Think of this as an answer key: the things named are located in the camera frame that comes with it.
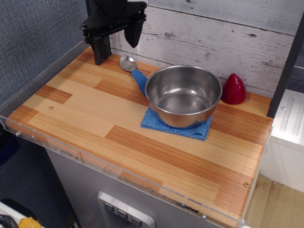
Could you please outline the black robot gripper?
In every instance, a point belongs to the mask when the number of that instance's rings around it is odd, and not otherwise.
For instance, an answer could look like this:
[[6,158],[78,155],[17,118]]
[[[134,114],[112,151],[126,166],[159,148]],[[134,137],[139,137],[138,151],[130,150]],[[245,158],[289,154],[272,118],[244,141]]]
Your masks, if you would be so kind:
[[[108,36],[123,30],[126,41],[132,48],[135,48],[139,43],[143,23],[146,21],[144,10],[147,3],[144,1],[130,2],[128,0],[95,0],[95,3],[103,12],[105,18],[105,22],[101,26],[102,36]],[[95,62],[104,62],[107,58],[107,39],[93,36],[91,46]]]

